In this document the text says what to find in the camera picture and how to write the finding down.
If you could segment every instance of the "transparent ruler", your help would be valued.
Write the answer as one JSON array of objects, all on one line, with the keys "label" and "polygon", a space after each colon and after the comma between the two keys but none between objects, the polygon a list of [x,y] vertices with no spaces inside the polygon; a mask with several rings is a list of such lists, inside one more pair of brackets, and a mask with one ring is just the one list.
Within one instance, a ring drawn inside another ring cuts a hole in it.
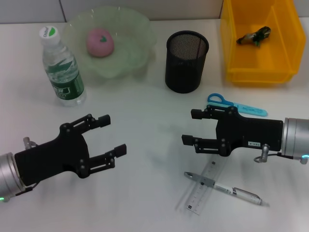
[{"label": "transparent ruler", "polygon": [[[212,155],[201,175],[216,181],[224,165],[226,164],[227,159],[228,157]],[[186,202],[186,208],[195,214],[200,215],[211,190],[212,188],[204,185],[203,178],[200,181],[197,181]]]}]

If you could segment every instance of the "yellow plastic bin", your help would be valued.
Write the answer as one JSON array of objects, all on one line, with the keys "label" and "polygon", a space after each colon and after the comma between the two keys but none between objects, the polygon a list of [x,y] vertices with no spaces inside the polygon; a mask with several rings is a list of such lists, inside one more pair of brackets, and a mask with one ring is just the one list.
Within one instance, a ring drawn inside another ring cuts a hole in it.
[{"label": "yellow plastic bin", "polygon": [[[236,43],[264,26],[272,31],[261,47]],[[227,80],[285,83],[298,72],[306,36],[293,0],[224,0],[220,30]]]}]

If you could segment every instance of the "pen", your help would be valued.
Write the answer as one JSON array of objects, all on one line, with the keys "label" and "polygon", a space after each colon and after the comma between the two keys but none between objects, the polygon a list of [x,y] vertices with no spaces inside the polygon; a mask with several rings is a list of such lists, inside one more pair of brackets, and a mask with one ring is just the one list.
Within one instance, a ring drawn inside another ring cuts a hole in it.
[{"label": "pen", "polygon": [[239,188],[227,187],[220,183],[217,183],[216,181],[212,179],[209,179],[207,177],[197,175],[194,173],[185,172],[184,175],[191,180],[199,181],[202,185],[205,185],[205,186],[214,188],[216,190],[219,190],[221,192],[233,195],[245,201],[252,202],[253,204],[269,206],[268,203],[264,202],[258,195],[254,193],[247,192]]}]

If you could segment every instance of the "scissors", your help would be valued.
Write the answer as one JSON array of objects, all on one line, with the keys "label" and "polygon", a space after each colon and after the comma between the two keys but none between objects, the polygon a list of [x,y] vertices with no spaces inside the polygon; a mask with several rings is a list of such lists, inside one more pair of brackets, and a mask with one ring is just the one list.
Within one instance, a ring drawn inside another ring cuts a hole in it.
[{"label": "scissors", "polygon": [[[211,99],[212,97],[218,97],[220,98],[221,101],[212,100]],[[249,114],[249,115],[257,115],[257,116],[262,116],[262,117],[267,116],[266,110],[255,108],[255,107],[248,106],[248,105],[239,104],[236,102],[227,101],[219,93],[212,93],[211,95],[208,96],[207,101],[208,101],[208,105],[215,105],[215,106],[221,106],[221,107],[234,106],[238,109],[238,112],[240,113]]]}]

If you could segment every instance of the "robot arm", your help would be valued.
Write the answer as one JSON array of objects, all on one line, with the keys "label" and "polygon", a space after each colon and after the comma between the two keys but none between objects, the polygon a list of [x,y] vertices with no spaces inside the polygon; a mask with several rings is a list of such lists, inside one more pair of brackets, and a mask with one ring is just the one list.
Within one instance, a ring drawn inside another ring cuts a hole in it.
[{"label": "robot arm", "polygon": [[238,147],[248,147],[262,150],[261,162],[267,161],[270,150],[277,151],[277,156],[300,160],[302,164],[308,161],[309,120],[287,118],[283,123],[279,120],[247,118],[241,116],[236,107],[212,105],[204,111],[192,110],[191,116],[193,119],[218,120],[217,139],[182,136],[183,144],[194,146],[197,153],[227,157]]},{"label": "robot arm", "polygon": [[57,138],[36,145],[24,139],[26,150],[15,155],[0,156],[0,197],[9,199],[31,191],[40,181],[65,171],[86,178],[93,173],[115,167],[115,158],[126,154],[126,145],[116,147],[103,155],[90,158],[88,146],[82,134],[110,125],[109,115],[98,120],[90,114],[72,123],[60,126]]}]

